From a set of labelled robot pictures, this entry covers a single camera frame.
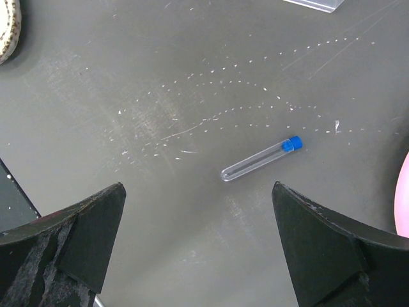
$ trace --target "blue cap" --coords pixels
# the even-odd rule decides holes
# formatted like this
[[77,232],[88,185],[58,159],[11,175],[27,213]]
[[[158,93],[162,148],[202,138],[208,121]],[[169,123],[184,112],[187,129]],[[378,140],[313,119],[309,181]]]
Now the blue cap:
[[291,142],[291,144],[293,144],[294,150],[302,148],[302,141],[299,136],[293,136],[292,138],[289,139],[289,141]]

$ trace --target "gray tabletop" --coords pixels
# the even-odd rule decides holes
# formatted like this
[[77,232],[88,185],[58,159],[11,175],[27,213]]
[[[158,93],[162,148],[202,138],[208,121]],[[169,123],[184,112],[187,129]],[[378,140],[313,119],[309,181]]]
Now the gray tabletop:
[[[409,150],[409,3],[22,1],[0,156],[42,215],[120,181],[108,306],[296,306],[280,180],[394,231]],[[220,171],[298,134],[241,179]]]

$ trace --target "transparent box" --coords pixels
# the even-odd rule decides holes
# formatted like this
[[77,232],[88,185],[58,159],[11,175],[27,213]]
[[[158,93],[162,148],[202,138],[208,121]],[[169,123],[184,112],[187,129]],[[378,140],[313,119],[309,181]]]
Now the transparent box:
[[316,10],[332,13],[344,0],[284,0],[291,3],[315,8]]

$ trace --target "test tube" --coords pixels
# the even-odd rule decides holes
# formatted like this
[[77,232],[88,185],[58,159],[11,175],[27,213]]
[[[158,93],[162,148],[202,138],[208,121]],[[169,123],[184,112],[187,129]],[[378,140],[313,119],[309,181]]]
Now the test tube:
[[223,181],[232,181],[300,148],[302,148],[301,138],[293,136],[224,169],[220,176]]

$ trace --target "pink object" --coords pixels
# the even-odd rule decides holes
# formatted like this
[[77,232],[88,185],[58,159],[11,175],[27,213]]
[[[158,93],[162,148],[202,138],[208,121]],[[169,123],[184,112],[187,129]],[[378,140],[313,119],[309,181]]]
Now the pink object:
[[409,238],[409,154],[403,162],[396,184],[395,225],[398,235]]

